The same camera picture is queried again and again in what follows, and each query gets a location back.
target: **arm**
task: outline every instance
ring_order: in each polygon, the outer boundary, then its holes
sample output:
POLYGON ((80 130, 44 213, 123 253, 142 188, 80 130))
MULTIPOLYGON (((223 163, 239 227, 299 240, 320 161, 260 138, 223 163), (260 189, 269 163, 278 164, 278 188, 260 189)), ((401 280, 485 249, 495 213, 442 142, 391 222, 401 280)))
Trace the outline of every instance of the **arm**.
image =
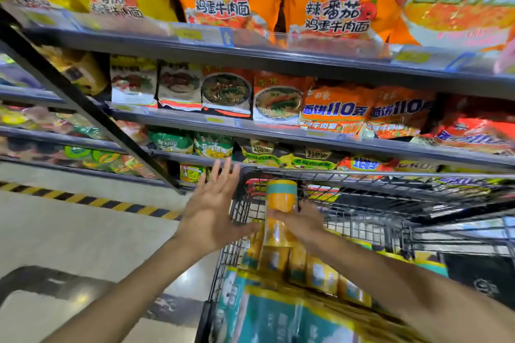
POLYGON ((413 264, 387 258, 326 231, 313 203, 300 213, 269 211, 323 262, 369 293, 433 343, 512 341, 515 312, 483 294, 413 264))
POLYGON ((68 320, 42 343, 118 343, 171 282, 203 256, 258 229, 258 224, 235 226, 228 215, 240 168, 220 161, 211 178, 200 177, 175 235, 112 290, 68 320))

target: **person's left hand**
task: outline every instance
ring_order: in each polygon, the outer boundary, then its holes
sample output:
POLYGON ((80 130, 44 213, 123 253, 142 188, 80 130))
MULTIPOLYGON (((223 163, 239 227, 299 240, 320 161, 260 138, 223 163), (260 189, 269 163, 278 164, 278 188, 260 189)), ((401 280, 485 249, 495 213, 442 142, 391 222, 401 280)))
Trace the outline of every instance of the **person's left hand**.
POLYGON ((220 160, 215 161, 208 182, 203 172, 174 236, 188 242, 201 257, 260 228, 259 223, 237 226, 231 222, 229 208, 240 180, 240 165, 236 164, 232 173, 230 169, 231 159, 227 158, 220 176, 220 160))

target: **metal shopping cart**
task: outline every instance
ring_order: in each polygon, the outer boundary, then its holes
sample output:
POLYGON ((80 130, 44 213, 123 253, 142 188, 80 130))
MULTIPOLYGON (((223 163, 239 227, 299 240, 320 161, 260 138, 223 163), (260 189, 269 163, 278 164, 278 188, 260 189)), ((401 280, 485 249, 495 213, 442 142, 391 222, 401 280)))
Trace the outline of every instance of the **metal shopping cart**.
MULTIPOLYGON (((405 258, 429 251, 515 261, 515 175, 247 170, 232 203, 235 223, 265 218, 269 179, 296 181, 299 199, 317 203, 328 228, 405 258)), ((244 241, 220 252, 197 341, 209 335, 226 267, 241 262, 244 241)))

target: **black metal post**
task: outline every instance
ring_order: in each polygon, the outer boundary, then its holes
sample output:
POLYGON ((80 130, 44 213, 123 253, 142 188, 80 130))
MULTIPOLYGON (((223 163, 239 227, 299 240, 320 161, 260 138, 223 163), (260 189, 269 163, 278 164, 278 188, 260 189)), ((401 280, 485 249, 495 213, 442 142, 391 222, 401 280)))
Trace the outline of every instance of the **black metal post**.
POLYGON ((123 147, 128 154, 137 158, 145 167, 153 171, 164 183, 179 194, 179 182, 171 177, 163 167, 127 136, 118 126, 92 103, 80 90, 46 60, 14 28, 0 23, 0 50, 11 57, 20 67, 34 76, 47 90, 55 92, 70 107, 84 116, 102 133, 123 147))

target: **yellow and black striped tape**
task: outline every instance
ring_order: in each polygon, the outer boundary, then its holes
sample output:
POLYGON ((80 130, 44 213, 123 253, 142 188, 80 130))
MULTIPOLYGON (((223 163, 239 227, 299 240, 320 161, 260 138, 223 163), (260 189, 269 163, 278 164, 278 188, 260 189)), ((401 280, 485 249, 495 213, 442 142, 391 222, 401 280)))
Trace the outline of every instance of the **yellow and black striped tape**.
POLYGON ((4 182, 0 180, 0 190, 11 191, 13 193, 27 194, 35 197, 56 199, 68 203, 79 203, 81 205, 94 206, 96 208, 106 208, 118 212, 128 212, 142 214, 145 216, 159 217, 180 220, 181 212, 156 208, 154 206, 141 205, 139 203, 120 202, 107 198, 96 198, 85 194, 74 194, 67 191, 43 189, 42 187, 25 186, 16 182, 4 182))

